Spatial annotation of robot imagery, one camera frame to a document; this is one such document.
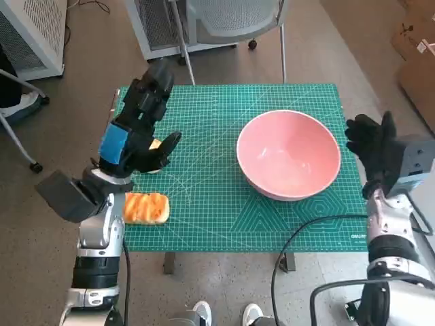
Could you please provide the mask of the left bare black robot hand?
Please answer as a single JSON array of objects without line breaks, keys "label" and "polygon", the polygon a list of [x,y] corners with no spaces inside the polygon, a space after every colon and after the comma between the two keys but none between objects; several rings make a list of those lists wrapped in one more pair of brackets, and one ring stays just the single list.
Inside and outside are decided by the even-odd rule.
[{"label": "left bare black robot hand", "polygon": [[180,131],[172,132],[157,148],[155,124],[163,119],[174,84],[168,61],[153,62],[139,79],[134,79],[124,98],[123,109],[108,124],[99,147],[99,168],[117,178],[134,171],[147,173],[169,163],[169,155],[181,139]]}]

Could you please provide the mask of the right black gloved robot hand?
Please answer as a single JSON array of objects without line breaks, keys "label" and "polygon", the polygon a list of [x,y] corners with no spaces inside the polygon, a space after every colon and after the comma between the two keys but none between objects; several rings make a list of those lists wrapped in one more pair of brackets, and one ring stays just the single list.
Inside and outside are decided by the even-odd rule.
[{"label": "right black gloved robot hand", "polygon": [[375,190],[388,195],[398,181],[400,163],[397,159],[396,125],[392,113],[383,114],[380,123],[365,114],[346,121],[347,149],[362,163],[366,183],[362,195],[369,200]]}]

